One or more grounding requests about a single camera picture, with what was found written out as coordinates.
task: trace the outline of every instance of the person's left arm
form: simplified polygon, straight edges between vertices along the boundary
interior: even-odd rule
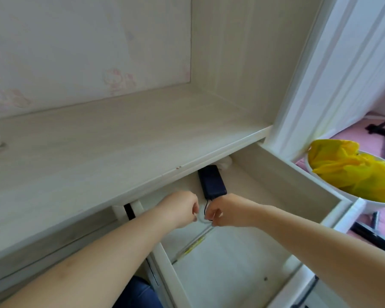
[[[198,199],[189,191],[156,207],[57,264],[0,308],[111,308],[137,268],[167,233],[196,220]]]

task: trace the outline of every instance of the forearm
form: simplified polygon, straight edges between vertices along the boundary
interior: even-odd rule
[[[56,265],[0,307],[110,308],[154,245],[171,230],[156,207]]]
[[[250,226],[271,235],[351,306],[385,307],[384,251],[276,207],[250,210]]]

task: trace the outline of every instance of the person's leg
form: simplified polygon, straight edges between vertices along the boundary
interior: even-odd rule
[[[128,282],[113,308],[163,308],[157,294],[143,278],[134,276]]]

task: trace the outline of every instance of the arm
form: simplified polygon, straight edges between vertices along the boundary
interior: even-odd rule
[[[206,219],[214,226],[259,228],[352,307],[385,307],[385,252],[368,243],[234,194],[214,200]]]
[[[0,308],[110,308],[163,236],[196,220],[197,196],[180,191],[41,275]]]

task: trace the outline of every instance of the person's right arm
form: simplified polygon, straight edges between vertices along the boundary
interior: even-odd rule
[[[385,252],[316,222],[234,194],[210,203],[214,226],[256,227],[310,268],[351,307],[385,307]]]

